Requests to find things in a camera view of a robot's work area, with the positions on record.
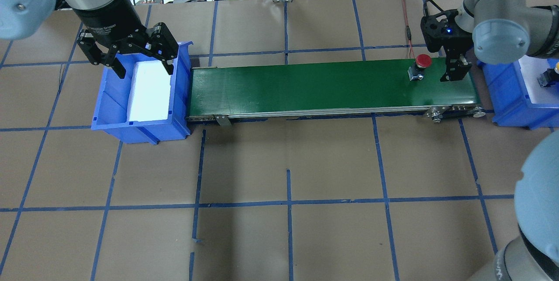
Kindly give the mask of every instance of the blue bin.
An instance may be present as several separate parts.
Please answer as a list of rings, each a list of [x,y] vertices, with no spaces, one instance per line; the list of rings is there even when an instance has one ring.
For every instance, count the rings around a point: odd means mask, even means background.
[[[188,46],[191,44],[192,42],[180,42],[178,58],[173,61],[169,115],[166,120],[127,121],[126,111],[134,64],[156,59],[142,54],[117,54],[118,60],[128,72],[124,79],[120,79],[112,69],[103,69],[91,129],[103,130],[127,144],[138,142],[157,144],[160,141],[185,139],[190,135],[190,130],[186,127],[186,113],[192,80],[188,56]]]
[[[548,60],[555,67],[559,60]],[[519,62],[489,65],[481,63],[491,101],[495,108],[493,122],[499,126],[559,127],[559,104],[533,103],[528,94]],[[559,96],[559,86],[545,88]]]

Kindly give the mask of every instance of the gray robot arm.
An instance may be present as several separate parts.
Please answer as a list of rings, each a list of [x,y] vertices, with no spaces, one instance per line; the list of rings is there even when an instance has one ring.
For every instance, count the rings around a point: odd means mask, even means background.
[[[117,54],[141,53],[162,62],[168,74],[178,44],[164,23],[147,29],[130,0],[66,0],[86,27],[78,46],[94,64],[108,66],[118,77],[126,70]],[[55,0],[0,0],[0,38],[16,40],[32,35],[54,10]],[[108,51],[104,53],[97,44]]]
[[[509,64],[524,55],[559,58],[559,7],[527,7],[526,0],[464,0],[459,9],[431,15],[426,0],[421,30],[430,52],[443,47],[447,71],[441,82],[462,80],[474,48],[488,64]]]
[[[530,8],[526,0],[464,0],[456,23],[473,33],[477,58],[511,63],[524,55],[559,57],[559,8]]]

